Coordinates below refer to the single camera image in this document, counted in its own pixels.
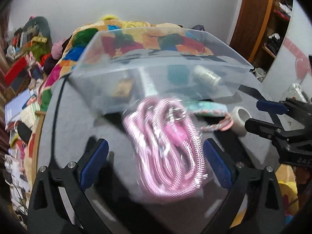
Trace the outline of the white tape roll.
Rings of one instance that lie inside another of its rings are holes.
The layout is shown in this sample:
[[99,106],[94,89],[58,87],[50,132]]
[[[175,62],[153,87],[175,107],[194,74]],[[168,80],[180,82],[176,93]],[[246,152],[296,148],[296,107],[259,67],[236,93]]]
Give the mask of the white tape roll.
[[244,107],[236,106],[230,115],[233,121],[231,130],[236,133],[238,137],[244,137],[247,134],[245,122],[252,118],[251,114]]

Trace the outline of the clear plastic storage bin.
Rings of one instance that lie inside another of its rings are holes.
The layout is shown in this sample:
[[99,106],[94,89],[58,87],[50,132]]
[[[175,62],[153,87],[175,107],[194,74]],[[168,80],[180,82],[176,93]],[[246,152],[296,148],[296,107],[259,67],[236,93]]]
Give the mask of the clear plastic storage bin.
[[[87,106],[100,115],[134,108],[147,98],[143,92],[139,68],[144,68],[150,74],[159,93],[149,97],[206,100],[234,95],[253,66],[212,34],[185,28],[181,30],[195,37],[205,47],[211,48],[213,55],[197,56],[170,50],[137,49],[114,58],[104,51],[104,37],[108,32],[100,31],[83,51],[69,76],[69,82]],[[190,75],[186,85],[176,86],[168,81],[170,65],[188,67]],[[219,85],[214,87],[195,78],[192,71],[198,65],[219,75]],[[131,94],[128,98],[115,98],[113,93],[122,78],[134,80]]]

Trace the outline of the white wardrobe sliding door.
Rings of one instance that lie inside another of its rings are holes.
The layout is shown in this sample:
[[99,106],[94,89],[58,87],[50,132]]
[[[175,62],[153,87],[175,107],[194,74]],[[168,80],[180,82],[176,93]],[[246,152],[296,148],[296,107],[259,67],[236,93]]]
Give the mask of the white wardrobe sliding door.
[[264,91],[272,100],[282,99],[293,83],[300,84],[311,98],[311,20],[297,0],[293,0],[292,7],[282,46],[262,81]]

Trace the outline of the white pill bottle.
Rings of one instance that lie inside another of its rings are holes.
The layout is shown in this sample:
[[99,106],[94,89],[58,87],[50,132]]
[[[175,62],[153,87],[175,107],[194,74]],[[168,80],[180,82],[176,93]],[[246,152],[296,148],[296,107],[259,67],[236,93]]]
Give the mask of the white pill bottle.
[[198,80],[214,87],[218,86],[221,81],[221,77],[219,75],[200,65],[194,67],[192,74]]

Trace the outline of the brown wooden door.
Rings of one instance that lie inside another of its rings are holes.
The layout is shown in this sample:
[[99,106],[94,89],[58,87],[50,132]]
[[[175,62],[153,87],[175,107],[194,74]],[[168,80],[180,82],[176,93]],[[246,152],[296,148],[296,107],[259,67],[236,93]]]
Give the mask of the brown wooden door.
[[269,21],[273,0],[242,0],[230,47],[251,62]]

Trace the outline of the teal round container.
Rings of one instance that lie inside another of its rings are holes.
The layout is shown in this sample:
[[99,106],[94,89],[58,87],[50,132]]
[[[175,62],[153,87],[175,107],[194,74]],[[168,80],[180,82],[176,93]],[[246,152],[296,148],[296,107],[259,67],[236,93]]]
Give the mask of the teal round container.
[[168,66],[167,78],[172,84],[186,85],[188,83],[190,70],[186,65],[170,65]]

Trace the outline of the white cream tube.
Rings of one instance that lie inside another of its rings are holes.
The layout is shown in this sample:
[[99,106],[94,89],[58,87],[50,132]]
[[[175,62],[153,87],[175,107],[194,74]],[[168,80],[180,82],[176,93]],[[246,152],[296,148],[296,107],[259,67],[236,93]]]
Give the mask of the white cream tube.
[[152,78],[150,77],[150,74],[144,68],[139,68],[139,73],[141,76],[144,95],[146,97],[158,95],[159,93],[156,90],[156,87],[154,85]]

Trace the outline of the red box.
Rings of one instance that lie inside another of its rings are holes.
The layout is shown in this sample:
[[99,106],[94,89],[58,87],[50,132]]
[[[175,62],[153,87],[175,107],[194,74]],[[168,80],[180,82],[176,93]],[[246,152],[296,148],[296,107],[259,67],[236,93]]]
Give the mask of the red box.
[[4,80],[9,86],[13,80],[19,75],[19,73],[27,66],[27,60],[25,56],[17,59],[17,61],[12,65],[10,70],[4,75]]

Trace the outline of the pink knit hat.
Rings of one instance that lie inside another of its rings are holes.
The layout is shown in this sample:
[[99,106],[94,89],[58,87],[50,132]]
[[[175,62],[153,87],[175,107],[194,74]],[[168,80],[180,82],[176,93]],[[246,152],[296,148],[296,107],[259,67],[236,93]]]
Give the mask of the pink knit hat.
[[60,42],[55,43],[51,49],[51,55],[54,60],[59,60],[62,57],[63,50],[66,48],[66,39],[62,39]]

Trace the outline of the grey green plush cushion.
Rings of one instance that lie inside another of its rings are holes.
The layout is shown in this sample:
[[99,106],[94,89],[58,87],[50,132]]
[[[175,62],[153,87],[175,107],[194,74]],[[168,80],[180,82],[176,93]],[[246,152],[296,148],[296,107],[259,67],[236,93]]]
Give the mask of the grey green plush cushion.
[[30,19],[23,27],[24,32],[33,33],[34,36],[42,36],[48,39],[48,44],[52,43],[51,31],[48,21],[43,16],[36,16]]

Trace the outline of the colourful patchwork quilt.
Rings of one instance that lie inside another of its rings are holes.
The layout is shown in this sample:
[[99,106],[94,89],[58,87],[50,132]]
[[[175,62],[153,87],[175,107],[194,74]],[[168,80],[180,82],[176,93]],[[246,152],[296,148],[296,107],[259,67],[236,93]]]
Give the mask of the colourful patchwork quilt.
[[48,110],[53,84],[74,69],[83,51],[99,31],[108,32],[104,37],[104,51],[114,58],[137,49],[170,50],[197,56],[213,55],[211,48],[205,47],[190,34],[183,33],[181,27],[173,23],[150,24],[112,19],[88,24],[78,28],[67,39],[67,46],[59,60],[52,58],[51,51],[44,55],[40,64],[47,78],[37,94],[41,111]]

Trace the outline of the yellow plush toy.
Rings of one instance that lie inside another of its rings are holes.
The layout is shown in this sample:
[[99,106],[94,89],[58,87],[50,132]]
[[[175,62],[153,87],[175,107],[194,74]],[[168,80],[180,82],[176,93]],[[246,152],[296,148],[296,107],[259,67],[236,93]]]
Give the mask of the yellow plush toy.
[[119,18],[116,15],[107,14],[101,18],[101,20],[119,20]]

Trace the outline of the striped pink curtain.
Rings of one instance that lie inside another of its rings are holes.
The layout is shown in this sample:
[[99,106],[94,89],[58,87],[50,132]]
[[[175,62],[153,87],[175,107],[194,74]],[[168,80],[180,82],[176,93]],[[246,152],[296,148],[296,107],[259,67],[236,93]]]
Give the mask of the striped pink curtain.
[[5,33],[8,31],[10,9],[7,8],[1,12],[1,152],[6,152],[9,148],[9,136],[5,131],[4,106],[8,100],[7,90],[9,86],[6,84],[5,75],[10,70],[10,66],[5,57],[5,49],[7,44],[5,41]]

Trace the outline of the wooden curved bed frame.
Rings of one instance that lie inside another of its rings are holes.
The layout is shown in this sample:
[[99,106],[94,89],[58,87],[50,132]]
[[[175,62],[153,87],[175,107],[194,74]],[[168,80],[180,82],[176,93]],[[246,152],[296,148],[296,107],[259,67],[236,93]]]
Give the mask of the wooden curved bed frame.
[[36,174],[38,171],[38,155],[39,155],[39,145],[40,139],[42,134],[43,123],[45,119],[46,112],[43,111],[36,111],[35,112],[37,119],[36,119],[36,128],[34,131],[34,144],[33,144],[33,151],[32,151],[32,185],[35,182]]

